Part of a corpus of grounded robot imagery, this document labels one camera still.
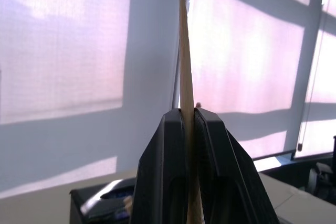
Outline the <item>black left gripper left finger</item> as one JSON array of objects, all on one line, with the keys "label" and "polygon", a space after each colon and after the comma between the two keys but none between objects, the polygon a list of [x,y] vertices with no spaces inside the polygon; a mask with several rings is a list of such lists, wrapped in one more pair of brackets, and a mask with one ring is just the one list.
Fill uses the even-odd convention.
[{"label": "black left gripper left finger", "polygon": [[172,109],[139,160],[129,224],[186,224],[188,172],[183,119]]}]

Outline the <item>wooden chopstick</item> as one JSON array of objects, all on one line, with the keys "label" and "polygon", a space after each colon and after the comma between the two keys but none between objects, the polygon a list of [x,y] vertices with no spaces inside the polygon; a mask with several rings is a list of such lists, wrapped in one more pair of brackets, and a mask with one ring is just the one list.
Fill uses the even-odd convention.
[{"label": "wooden chopstick", "polygon": [[179,0],[180,35],[180,106],[185,126],[189,167],[187,224],[202,224],[202,203],[197,175],[194,141],[194,98],[191,73],[190,42],[188,37],[186,0]]}]

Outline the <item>white roller blind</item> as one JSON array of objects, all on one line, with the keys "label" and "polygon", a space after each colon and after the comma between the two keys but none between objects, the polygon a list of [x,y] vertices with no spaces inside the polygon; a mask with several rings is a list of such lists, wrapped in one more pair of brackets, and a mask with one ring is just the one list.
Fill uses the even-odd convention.
[{"label": "white roller blind", "polygon": [[193,0],[194,97],[252,158],[331,153],[336,0]]},{"label": "white roller blind", "polygon": [[119,108],[130,0],[0,0],[0,124]]}]

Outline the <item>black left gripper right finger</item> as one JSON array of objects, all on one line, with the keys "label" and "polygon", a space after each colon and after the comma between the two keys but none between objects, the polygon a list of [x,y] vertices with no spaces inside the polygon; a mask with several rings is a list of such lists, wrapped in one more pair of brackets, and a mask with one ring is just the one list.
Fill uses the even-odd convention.
[{"label": "black left gripper right finger", "polygon": [[252,158],[219,116],[195,109],[205,224],[280,224]]}]

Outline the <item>dark machine with white parts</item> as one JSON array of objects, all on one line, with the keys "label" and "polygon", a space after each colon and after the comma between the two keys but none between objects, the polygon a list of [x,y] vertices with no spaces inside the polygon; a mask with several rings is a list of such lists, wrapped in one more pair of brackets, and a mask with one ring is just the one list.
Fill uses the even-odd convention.
[{"label": "dark machine with white parts", "polygon": [[331,165],[317,162],[310,169],[305,191],[336,206],[336,135]]}]

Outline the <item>black office printer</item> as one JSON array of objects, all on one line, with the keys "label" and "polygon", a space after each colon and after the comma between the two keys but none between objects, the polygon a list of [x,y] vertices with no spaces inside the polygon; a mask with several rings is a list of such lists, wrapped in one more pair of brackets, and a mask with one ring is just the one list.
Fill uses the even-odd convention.
[{"label": "black office printer", "polygon": [[135,178],[117,179],[70,192],[69,224],[128,224],[124,200],[132,196]]}]

